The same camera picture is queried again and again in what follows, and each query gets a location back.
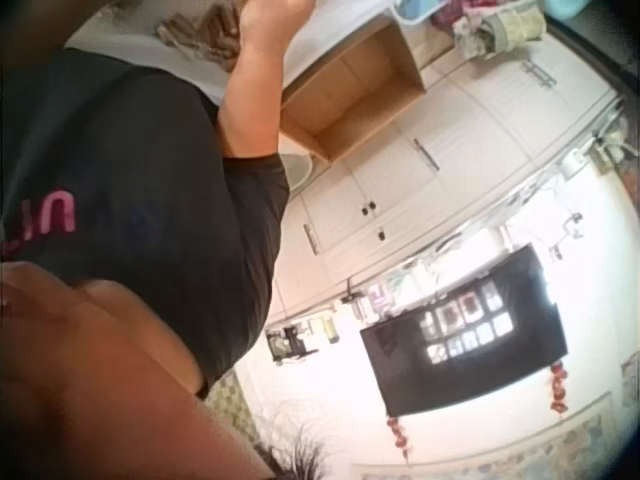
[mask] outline red hanging decoration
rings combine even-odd
[[[551,365],[551,390],[553,392],[553,403],[551,404],[551,410],[554,410],[558,415],[562,415],[569,410],[565,399],[567,398],[567,390],[564,388],[564,381],[569,378],[569,374],[564,369],[562,362],[556,362]]]
[[[402,450],[402,456],[407,464],[409,464],[409,439],[404,435],[400,422],[397,418],[389,418],[387,420],[387,426],[391,429],[393,436],[396,437],[396,448]]]

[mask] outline cabinet handle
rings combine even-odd
[[[307,240],[309,240],[309,245],[311,245],[311,250],[313,250],[313,254],[317,257],[320,255],[320,250],[318,249],[318,243],[316,239],[313,237],[313,232],[311,230],[311,225],[304,225],[304,232],[307,234]]]
[[[440,171],[440,165],[438,165],[438,162],[436,162],[433,159],[433,157],[429,154],[427,149],[424,148],[424,146],[418,141],[417,138],[413,139],[413,143],[416,146],[416,148],[420,151],[420,153],[422,153],[422,155],[424,155],[424,157],[429,161],[431,166],[436,169],[436,172],[439,172]]]
[[[525,60],[522,62],[522,66],[524,71],[536,77],[543,87],[553,88],[558,84],[558,81],[537,63]]]

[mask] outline wooden shelf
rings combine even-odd
[[[425,93],[400,27],[376,17],[285,90],[282,133],[329,162],[343,158]]]

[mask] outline red chinese knot ornament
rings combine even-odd
[[[564,381],[569,378],[569,374],[564,369],[562,362],[556,362],[551,365],[551,390],[553,392],[553,403],[551,403],[551,410],[556,411],[559,415],[566,413],[569,410],[565,399],[567,398],[567,390],[564,388]]]

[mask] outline white countertop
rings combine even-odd
[[[153,36],[156,25],[175,13],[198,17],[215,0],[146,0],[126,21],[104,16],[89,21],[68,46],[167,70],[198,86],[214,102],[224,95],[228,75],[216,64],[187,60]],[[319,0],[309,23],[294,39],[285,59],[288,85],[351,32],[384,12],[388,0]]]

